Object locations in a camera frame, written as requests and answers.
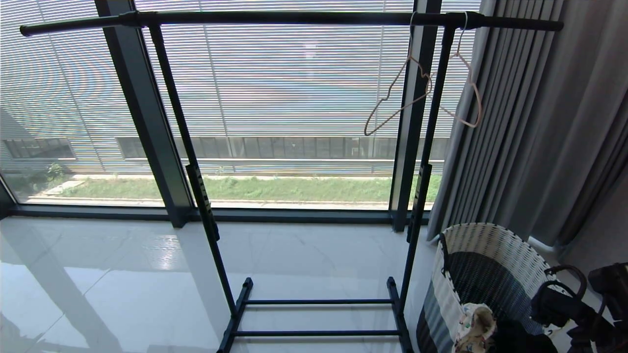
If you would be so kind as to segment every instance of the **striped laundry basket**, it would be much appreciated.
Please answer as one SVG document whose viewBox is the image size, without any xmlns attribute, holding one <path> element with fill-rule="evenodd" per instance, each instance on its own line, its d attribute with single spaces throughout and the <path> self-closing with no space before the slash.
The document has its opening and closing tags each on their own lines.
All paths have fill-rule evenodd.
<svg viewBox="0 0 628 353">
<path fill-rule="evenodd" d="M 416 329 L 421 353 L 452 351 L 464 303 L 488 305 L 498 330 L 500 320 L 508 319 L 520 322 L 529 334 L 543 334 L 543 326 L 530 319 L 530 301 L 541 284 L 556 280 L 544 273 L 548 268 L 528 243 L 499 225 L 447 228 L 439 236 Z"/>
</svg>

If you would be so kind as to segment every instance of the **curtain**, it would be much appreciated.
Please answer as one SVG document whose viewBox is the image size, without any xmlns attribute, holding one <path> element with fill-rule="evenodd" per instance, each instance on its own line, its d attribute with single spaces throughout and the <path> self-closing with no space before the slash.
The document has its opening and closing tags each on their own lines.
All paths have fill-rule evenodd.
<svg viewBox="0 0 628 353">
<path fill-rule="evenodd" d="M 429 235 L 492 222 L 564 245 L 628 160 L 628 2 L 485 2 L 494 16 L 558 19 L 565 27 L 490 30 L 476 39 L 474 50 L 484 52 L 474 61 L 484 120 L 452 131 Z M 475 119 L 469 87 L 457 112 Z"/>
</svg>

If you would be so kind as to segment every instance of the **curtain fold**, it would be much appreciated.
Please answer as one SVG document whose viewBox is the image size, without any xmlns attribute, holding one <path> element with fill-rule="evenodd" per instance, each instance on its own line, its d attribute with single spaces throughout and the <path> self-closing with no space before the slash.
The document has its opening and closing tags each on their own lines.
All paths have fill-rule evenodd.
<svg viewBox="0 0 628 353">
<path fill-rule="evenodd" d="M 485 1 L 483 8 L 559 19 L 565 28 L 476 34 L 484 119 L 452 131 L 429 236 L 452 224 L 493 222 L 566 244 L 627 161 L 628 2 Z M 469 87 L 457 112 L 475 119 Z"/>
</svg>

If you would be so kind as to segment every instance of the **clothes rack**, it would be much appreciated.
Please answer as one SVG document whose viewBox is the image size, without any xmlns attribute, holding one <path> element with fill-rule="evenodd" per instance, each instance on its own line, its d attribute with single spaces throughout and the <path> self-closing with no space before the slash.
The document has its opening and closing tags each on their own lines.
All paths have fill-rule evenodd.
<svg viewBox="0 0 628 353">
<path fill-rule="evenodd" d="M 214 220 L 198 161 L 194 152 L 192 139 L 188 130 L 183 108 L 176 91 L 175 80 L 164 45 L 162 24 L 321 24 L 321 25 L 371 25 L 371 26 L 444 26 L 442 50 L 436 72 L 436 83 L 430 107 L 430 115 L 425 138 L 425 147 L 419 167 L 419 187 L 416 189 L 413 202 L 411 222 L 408 226 L 408 257 L 404 270 L 401 292 L 398 292 L 393 277 L 388 277 L 388 299 L 338 299 L 338 300 L 250 300 L 253 280 L 246 278 L 242 290 L 235 300 L 229 286 L 229 280 L 222 262 L 218 247 L 219 231 Z M 162 11 L 131 11 L 117 16 L 96 18 L 80 18 L 24 25 L 20 32 L 24 36 L 59 31 L 84 30 L 87 28 L 104 28 L 110 26 L 148 27 L 154 43 L 157 59 L 164 76 L 166 89 L 170 98 L 175 120 L 181 132 L 181 139 L 187 153 L 189 165 L 185 167 L 196 203 L 201 210 L 200 216 L 207 240 L 214 258 L 225 299 L 230 311 L 230 320 L 225 329 L 218 353 L 228 353 L 236 337 L 322 337 L 322 336 L 398 336 L 404 353 L 411 353 L 410 335 L 404 318 L 404 308 L 408 297 L 408 288 L 420 229 L 420 218 L 423 215 L 425 199 L 430 182 L 432 165 L 428 163 L 431 145 L 436 128 L 438 107 L 440 106 L 445 74 L 452 49 L 455 30 L 490 28 L 514 28 L 520 30 L 559 31 L 563 23 L 536 19 L 501 18 L 484 16 L 476 12 L 427 14 L 415 13 L 323 13 L 296 11 L 197 11 L 197 12 L 162 12 Z M 396 330 L 312 330 L 312 331 L 240 331 L 239 324 L 247 306 L 251 305 L 390 305 L 394 315 Z"/>
</svg>

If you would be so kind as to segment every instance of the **white marble floor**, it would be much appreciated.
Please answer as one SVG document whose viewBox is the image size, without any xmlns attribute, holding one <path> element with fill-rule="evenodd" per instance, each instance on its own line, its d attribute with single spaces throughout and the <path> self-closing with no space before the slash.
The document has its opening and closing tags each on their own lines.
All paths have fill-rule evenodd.
<svg viewBox="0 0 628 353">
<path fill-rule="evenodd" d="M 389 226 L 220 224 L 234 296 L 387 298 L 408 245 Z M 229 321 L 199 223 L 8 218 L 0 222 L 1 352 L 214 352 Z M 421 243 L 411 336 L 435 248 Z M 388 306 L 247 309 L 242 330 L 395 329 Z M 396 337 L 237 339 L 232 352 L 400 352 Z"/>
</svg>

